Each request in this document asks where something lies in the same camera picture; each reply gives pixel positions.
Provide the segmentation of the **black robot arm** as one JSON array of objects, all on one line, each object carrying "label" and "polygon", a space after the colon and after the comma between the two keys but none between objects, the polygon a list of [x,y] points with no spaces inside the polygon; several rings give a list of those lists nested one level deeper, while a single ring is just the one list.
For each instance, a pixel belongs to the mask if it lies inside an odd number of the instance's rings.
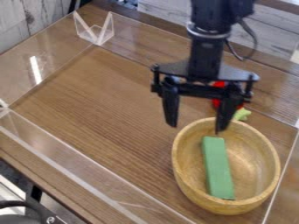
[{"label": "black robot arm", "polygon": [[185,25],[190,37],[189,58],[152,65],[150,91],[162,100],[166,124],[177,125],[182,96],[216,99],[218,108],[214,131],[224,131],[241,104],[250,101],[258,76],[224,64],[232,25],[249,27],[244,18],[253,14],[254,0],[190,0],[190,19]]}]

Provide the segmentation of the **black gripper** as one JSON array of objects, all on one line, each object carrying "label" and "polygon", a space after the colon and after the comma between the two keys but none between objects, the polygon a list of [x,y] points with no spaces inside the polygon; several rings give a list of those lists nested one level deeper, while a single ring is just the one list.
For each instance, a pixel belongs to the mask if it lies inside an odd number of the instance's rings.
[{"label": "black gripper", "polygon": [[186,24],[190,36],[190,56],[188,59],[150,68],[153,80],[150,91],[162,98],[162,112],[166,124],[177,126],[180,96],[218,99],[214,133],[229,126],[229,121],[242,102],[252,98],[252,86],[258,81],[254,73],[222,63],[224,46],[229,31],[204,31],[194,23]]}]

